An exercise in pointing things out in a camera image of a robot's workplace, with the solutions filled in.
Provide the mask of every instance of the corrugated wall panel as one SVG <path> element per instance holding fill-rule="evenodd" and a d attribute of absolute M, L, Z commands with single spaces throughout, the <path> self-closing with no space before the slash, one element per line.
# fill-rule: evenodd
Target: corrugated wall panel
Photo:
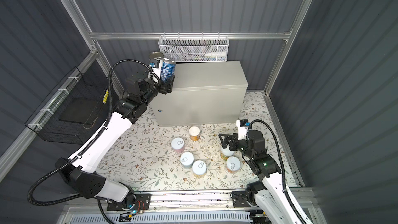
<path fill-rule="evenodd" d="M 315 0 L 271 92 L 329 223 L 396 223 L 398 0 Z"/>
<path fill-rule="evenodd" d="M 301 0 L 76 0 L 94 32 L 285 32 Z"/>
<path fill-rule="evenodd" d="M 25 128 L 28 117 L 67 72 L 83 61 L 89 49 L 59 0 L 0 0 L 0 12 L 2 155 Z M 2 223 L 56 222 L 62 205 L 35 207 L 27 202 L 26 193 L 30 185 L 54 169 L 59 157 L 68 157 L 77 148 L 33 140 L 0 182 Z M 55 176 L 35 192 L 35 197 L 52 200 L 71 192 Z"/>
<path fill-rule="evenodd" d="M 122 59 L 135 59 L 147 64 L 148 55 L 159 50 L 157 40 L 99 40 L 99 44 L 111 64 Z M 283 45 L 283 40 L 231 40 L 228 61 L 240 61 L 249 83 L 248 89 L 264 90 Z M 116 68 L 116 73 L 124 83 L 132 73 L 142 69 L 139 64 L 123 63 Z"/>

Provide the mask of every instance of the gray metal box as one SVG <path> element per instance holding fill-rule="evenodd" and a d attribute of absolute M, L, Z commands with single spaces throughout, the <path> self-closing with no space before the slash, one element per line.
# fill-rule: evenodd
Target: gray metal box
<path fill-rule="evenodd" d="M 178 63 L 175 76 L 150 103 L 160 127 L 236 122 L 248 87 L 239 61 Z"/>

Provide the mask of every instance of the white can lid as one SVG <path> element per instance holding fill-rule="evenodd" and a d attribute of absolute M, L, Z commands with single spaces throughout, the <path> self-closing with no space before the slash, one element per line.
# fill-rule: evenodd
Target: white can lid
<path fill-rule="evenodd" d="M 222 154 L 229 156 L 229 157 L 231 157 L 234 154 L 234 152 L 229 150 L 229 146 L 227 146 L 226 148 L 221 147 L 221 152 L 222 152 Z"/>
<path fill-rule="evenodd" d="M 191 152 L 184 152 L 180 157 L 182 165 L 189 166 L 193 163 L 193 154 Z"/>
<path fill-rule="evenodd" d="M 189 134 L 190 134 L 191 136 L 193 136 L 193 137 L 198 136 L 199 133 L 200 133 L 199 127 L 191 127 L 191 128 L 189 129 Z"/>
<path fill-rule="evenodd" d="M 203 175 L 204 173 L 206 173 L 206 170 L 207 170 L 206 163 L 202 160 L 197 160 L 192 165 L 192 171 L 196 175 Z"/>
<path fill-rule="evenodd" d="M 184 139 L 174 138 L 172 140 L 172 148 L 175 150 L 181 149 L 184 146 Z"/>
<path fill-rule="evenodd" d="M 226 160 L 226 167 L 229 170 L 236 171 L 240 168 L 240 161 L 237 157 L 228 157 Z"/>

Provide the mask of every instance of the white mesh basket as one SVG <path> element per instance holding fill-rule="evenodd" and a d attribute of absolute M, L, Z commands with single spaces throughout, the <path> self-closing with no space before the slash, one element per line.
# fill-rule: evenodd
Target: white mesh basket
<path fill-rule="evenodd" d="M 225 62 L 229 40 L 226 39 L 165 39 L 159 38 L 164 58 L 175 62 Z"/>

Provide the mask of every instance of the floral patterned surface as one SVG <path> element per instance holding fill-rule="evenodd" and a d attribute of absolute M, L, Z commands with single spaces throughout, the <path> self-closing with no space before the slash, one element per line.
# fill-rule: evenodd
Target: floral patterned surface
<path fill-rule="evenodd" d="M 247 92 L 241 108 L 240 119 L 261 119 L 268 123 L 276 134 L 261 92 Z M 97 172 L 109 179 L 130 185 L 136 191 L 192 190 L 192 189 L 236 189 L 245 188 L 247 183 L 258 180 L 250 167 L 242 160 L 241 154 L 234 156 L 242 162 L 236 174 L 226 171 L 225 161 L 220 157 L 219 133 L 237 133 L 235 123 L 201 125 L 200 139 L 189 138 L 189 126 L 158 127 L 151 108 L 140 117 L 115 142 L 103 157 Z M 255 123 L 253 129 L 260 130 L 266 139 L 266 149 L 279 164 L 275 141 L 267 128 Z M 170 146 L 171 140 L 181 137 L 185 140 L 186 151 L 193 153 L 195 160 L 207 164 L 203 178 L 193 176 L 192 170 L 180 164 L 180 154 Z M 281 155 L 286 170 L 286 182 L 296 187 L 286 156 Z"/>

